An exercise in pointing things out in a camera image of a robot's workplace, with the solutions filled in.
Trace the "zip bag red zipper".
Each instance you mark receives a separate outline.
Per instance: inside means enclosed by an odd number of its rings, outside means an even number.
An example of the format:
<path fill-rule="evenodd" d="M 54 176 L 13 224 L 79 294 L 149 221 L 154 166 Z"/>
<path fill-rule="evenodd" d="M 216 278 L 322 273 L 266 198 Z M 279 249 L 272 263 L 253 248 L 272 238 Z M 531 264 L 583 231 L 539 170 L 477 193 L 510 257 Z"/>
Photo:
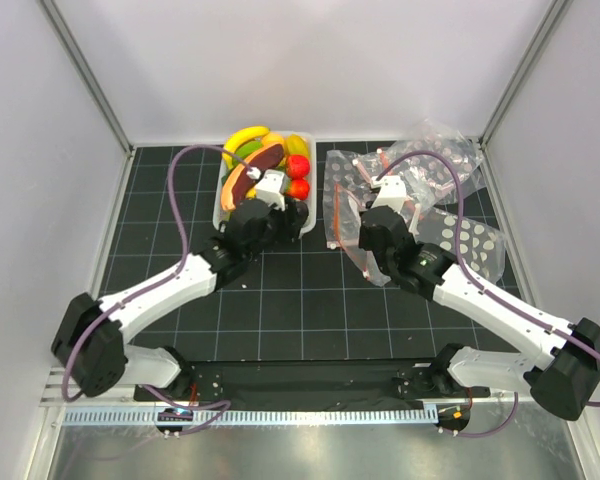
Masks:
<path fill-rule="evenodd" d="M 342 250 L 369 283 L 387 285 L 390 278 L 380 271 L 374 255 L 359 246 L 362 203 L 336 183 L 330 201 L 323 201 L 323 209 L 327 247 Z"/>

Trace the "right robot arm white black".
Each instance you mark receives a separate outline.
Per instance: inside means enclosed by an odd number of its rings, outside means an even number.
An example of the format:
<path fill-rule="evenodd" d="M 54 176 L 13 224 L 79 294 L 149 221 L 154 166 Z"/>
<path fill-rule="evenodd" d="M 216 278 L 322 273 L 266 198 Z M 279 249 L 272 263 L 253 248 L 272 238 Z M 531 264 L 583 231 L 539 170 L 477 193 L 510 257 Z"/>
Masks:
<path fill-rule="evenodd" d="M 600 383 L 600 326 L 538 310 L 476 273 L 466 274 L 451 252 L 419 243 L 388 206 L 361 215 L 360 247 L 401 289 L 454 310 L 514 347 L 490 352 L 449 344 L 430 367 L 443 396 L 489 387 L 529 395 L 563 420 L 577 420 Z"/>

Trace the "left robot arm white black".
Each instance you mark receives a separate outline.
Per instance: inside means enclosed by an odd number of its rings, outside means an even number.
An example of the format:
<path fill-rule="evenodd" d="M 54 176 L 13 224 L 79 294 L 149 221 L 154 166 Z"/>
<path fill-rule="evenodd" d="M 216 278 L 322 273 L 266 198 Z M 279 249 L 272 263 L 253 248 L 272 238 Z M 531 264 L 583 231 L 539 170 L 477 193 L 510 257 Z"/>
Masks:
<path fill-rule="evenodd" d="M 117 385 L 149 387 L 170 400 L 187 396 L 195 384 L 193 365 L 172 347 L 139 347 L 133 339 L 184 304 L 234 282 L 263 250 L 297 241 L 309 208 L 291 198 L 284 203 L 278 208 L 247 199 L 203 248 L 185 253 L 175 265 L 116 294 L 74 297 L 51 345 L 65 368 L 66 400 L 73 398 L 71 383 L 90 398 Z"/>

